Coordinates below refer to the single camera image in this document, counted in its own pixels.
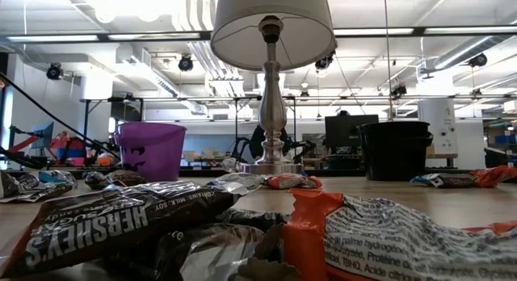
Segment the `brown Hershey's candy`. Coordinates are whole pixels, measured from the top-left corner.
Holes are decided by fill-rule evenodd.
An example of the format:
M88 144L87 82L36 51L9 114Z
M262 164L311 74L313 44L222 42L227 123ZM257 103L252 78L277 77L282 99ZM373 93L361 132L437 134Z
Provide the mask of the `brown Hershey's candy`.
M233 184L177 181L46 201L0 266L0 279L74 266L170 230L207 223L242 195Z
M212 223L117 250L103 263L138 281L233 281L249 258L280 260L280 239L270 230L290 219L282 212L230 208Z
M0 171L0 203L28 199L38 191L39 185L39 179L33 174L15 178L5 171Z
M133 187L148 183L137 172L131 170L115 170L108 174L90 171L82 174L85 184L92 190L102 190L108 187Z
M477 185L470 174L429 174L427 181L436 188L467 188Z

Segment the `white-shade silver table lamp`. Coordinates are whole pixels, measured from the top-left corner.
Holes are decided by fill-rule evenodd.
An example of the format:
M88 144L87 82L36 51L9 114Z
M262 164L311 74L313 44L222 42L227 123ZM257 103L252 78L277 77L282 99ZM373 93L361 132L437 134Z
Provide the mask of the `white-shade silver table lamp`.
M328 0L217 0L210 47L226 64L264 73L258 109L263 155L243 165L251 174L299 173L283 155L287 123L280 72L312 64L337 47Z

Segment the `black computer monitor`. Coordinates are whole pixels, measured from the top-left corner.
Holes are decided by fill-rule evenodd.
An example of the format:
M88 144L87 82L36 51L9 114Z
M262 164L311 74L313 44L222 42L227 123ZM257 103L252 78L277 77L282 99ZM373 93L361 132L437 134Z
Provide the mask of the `black computer monitor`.
M378 122L378 115L327 116L325 118L326 143L333 148L359 146L359 127Z

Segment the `purple plastic bucket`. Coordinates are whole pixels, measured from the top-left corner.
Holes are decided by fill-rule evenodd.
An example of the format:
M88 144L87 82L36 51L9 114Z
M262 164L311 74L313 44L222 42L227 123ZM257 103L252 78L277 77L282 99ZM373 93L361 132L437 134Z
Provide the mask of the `purple plastic bucket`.
M177 181L187 129L175 124L131 122L116 128L114 138L126 170L149 182Z

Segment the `black plastic bucket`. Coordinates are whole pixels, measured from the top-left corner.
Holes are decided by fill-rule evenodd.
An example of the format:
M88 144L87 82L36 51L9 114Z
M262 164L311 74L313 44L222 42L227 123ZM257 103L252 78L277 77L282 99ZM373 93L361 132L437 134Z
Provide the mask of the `black plastic bucket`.
M409 181L424 174L427 147L433 141L429 126L422 121L389 121L360 126L367 179Z

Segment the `red workshop equipment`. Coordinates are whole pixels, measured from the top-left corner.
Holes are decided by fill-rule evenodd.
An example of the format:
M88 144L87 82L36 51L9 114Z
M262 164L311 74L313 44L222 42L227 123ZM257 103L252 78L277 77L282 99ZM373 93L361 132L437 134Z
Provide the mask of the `red workshop equipment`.
M1 148L2 155L21 166L34 169L44 167L111 167L116 158L111 154L115 146L110 142L88 142L64 131L53 137L46 149L32 149L36 141L32 132L11 126L9 148Z

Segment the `blue-screen monitor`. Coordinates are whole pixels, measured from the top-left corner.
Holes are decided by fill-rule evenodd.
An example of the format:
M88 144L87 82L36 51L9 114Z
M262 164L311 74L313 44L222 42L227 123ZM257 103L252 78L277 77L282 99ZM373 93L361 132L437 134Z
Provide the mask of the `blue-screen monitor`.
M50 146L53 139L54 122L50 121L44 124L32 127L32 133L36 137L36 141L32 143L32 149L46 149Z

